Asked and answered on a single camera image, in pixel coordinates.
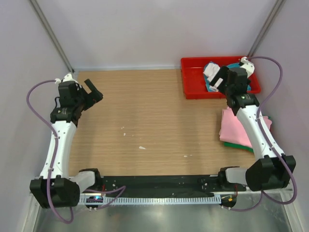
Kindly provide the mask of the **white t shirt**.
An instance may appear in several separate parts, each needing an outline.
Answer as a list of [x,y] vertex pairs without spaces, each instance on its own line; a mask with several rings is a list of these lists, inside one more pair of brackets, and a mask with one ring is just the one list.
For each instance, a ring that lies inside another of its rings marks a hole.
[[208,63],[204,67],[204,71],[203,71],[206,81],[210,83],[213,80],[213,78],[216,76],[216,74],[219,72],[219,70],[220,70],[220,66],[218,64],[215,64],[213,62]]

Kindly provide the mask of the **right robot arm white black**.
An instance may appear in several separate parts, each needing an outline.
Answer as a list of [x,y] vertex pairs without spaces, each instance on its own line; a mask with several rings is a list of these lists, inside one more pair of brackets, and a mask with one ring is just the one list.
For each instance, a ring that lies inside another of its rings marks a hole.
[[259,101],[248,93],[248,72],[243,67],[228,68],[211,64],[206,70],[209,85],[226,96],[227,105],[245,129],[255,155],[255,163],[248,169],[227,167],[218,178],[218,187],[231,190],[242,184],[252,191],[283,189],[292,180],[296,166],[293,156],[285,155],[275,142],[259,109]]

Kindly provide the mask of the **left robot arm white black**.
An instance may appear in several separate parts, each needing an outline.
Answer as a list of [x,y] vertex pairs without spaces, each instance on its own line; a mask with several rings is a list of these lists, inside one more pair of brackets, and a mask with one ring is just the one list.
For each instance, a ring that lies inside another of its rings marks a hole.
[[82,112],[101,101],[103,94],[89,79],[84,81],[89,93],[74,79],[64,78],[56,83],[59,96],[47,122],[52,131],[48,154],[39,178],[31,180],[29,186],[42,208],[75,207],[85,190],[98,193],[102,189],[96,168],[82,169],[70,178],[69,157]]

